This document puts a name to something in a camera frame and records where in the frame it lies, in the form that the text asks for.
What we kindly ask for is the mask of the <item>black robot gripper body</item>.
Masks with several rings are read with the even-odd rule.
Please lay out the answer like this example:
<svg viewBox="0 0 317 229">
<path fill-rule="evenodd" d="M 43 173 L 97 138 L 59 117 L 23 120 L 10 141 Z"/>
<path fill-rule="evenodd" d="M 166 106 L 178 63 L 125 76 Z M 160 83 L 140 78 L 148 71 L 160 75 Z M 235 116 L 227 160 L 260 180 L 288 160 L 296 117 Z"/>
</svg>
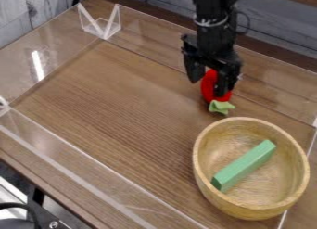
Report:
<svg viewBox="0 0 317 229">
<path fill-rule="evenodd" d="M 184 34 L 181 36 L 182 55 L 185 53 L 200 58 L 200 62 L 207 68 L 217 69 L 224 65 L 240 65 L 243 67 L 241 57 L 235 50 L 233 45 L 223 45 L 216 47 L 207 42 L 199 42 L 199 36 L 196 34 Z"/>
</svg>

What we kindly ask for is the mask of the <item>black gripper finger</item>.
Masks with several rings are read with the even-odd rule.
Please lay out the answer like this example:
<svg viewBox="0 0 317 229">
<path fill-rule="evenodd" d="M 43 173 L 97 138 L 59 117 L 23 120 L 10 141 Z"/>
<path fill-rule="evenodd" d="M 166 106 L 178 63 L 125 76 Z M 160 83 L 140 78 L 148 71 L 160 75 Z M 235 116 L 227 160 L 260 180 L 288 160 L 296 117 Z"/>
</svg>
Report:
<svg viewBox="0 0 317 229">
<path fill-rule="evenodd" d="M 223 97 L 229 91 L 235 89 L 236 83 L 241 75 L 240 65 L 224 65 L 216 69 L 217 81 L 215 87 L 215 94 Z"/>
<path fill-rule="evenodd" d="M 200 62 L 200 58 L 196 56 L 192 56 L 188 53 L 184 54 L 184 62 L 185 62 L 188 77 L 192 83 L 197 83 L 205 76 L 207 67 Z"/>
</svg>

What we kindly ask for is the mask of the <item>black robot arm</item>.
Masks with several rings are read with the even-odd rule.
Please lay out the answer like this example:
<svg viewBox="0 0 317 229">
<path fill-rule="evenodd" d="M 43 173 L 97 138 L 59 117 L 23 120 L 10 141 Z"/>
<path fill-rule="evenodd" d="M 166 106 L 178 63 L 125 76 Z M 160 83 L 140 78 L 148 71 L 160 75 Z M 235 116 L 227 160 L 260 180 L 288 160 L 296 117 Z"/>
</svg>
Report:
<svg viewBox="0 0 317 229">
<path fill-rule="evenodd" d="M 188 77 L 197 83 L 207 68 L 217 73 L 213 91 L 223 97 L 235 89 L 241 74 L 243 59 L 235 50 L 239 31 L 239 0 L 193 0 L 196 34 L 185 33 L 182 55 Z"/>
</svg>

